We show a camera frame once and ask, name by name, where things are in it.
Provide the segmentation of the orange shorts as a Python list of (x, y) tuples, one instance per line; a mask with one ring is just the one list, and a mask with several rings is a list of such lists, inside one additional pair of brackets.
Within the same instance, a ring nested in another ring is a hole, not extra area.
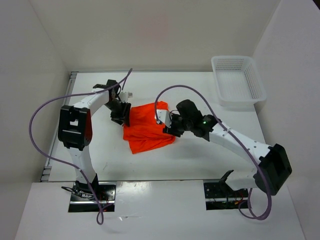
[(173, 144), (176, 137), (163, 133), (163, 124), (157, 124), (155, 107), (167, 110), (168, 104), (159, 101), (132, 107), (129, 126), (123, 127), (123, 139), (128, 142), (132, 154), (138, 154)]

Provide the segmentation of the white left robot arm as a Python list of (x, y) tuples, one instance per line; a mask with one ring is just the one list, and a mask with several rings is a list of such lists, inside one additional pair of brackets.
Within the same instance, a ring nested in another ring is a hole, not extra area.
[(75, 191), (89, 200), (100, 194), (98, 174), (93, 168), (89, 144), (93, 139), (92, 116), (101, 107), (110, 110), (111, 121), (120, 126), (129, 126), (133, 94), (125, 92), (116, 80), (96, 84), (92, 92), (73, 105), (63, 105), (58, 123), (58, 140), (67, 148), (71, 163), (76, 168)]

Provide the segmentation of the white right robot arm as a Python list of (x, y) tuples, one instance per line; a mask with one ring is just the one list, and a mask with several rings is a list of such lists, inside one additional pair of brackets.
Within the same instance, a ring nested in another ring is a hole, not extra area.
[(240, 189), (260, 189), (275, 196), (292, 173), (286, 150), (280, 144), (270, 146), (253, 140), (224, 124), (211, 114), (203, 115), (191, 100), (176, 105), (178, 113), (156, 110), (155, 119), (164, 124), (165, 134), (181, 137), (184, 132), (220, 145), (253, 165), (246, 173), (228, 170), (219, 180), (219, 191), (230, 197)]

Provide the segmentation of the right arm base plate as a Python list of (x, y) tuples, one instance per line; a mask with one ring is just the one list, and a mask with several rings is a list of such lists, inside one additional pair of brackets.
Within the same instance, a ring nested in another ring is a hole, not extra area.
[(232, 190), (219, 181), (204, 181), (203, 189), (207, 211), (248, 208), (249, 191), (246, 188)]

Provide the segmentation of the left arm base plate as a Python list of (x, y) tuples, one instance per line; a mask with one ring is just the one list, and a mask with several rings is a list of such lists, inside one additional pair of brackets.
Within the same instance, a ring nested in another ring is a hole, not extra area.
[[(69, 213), (97, 213), (99, 211), (97, 202), (91, 192), (76, 190), (75, 183), (72, 187), (62, 186), (61, 188), (71, 193), (68, 207)], [(99, 182), (96, 196), (103, 212), (115, 211), (116, 188), (116, 182)]]

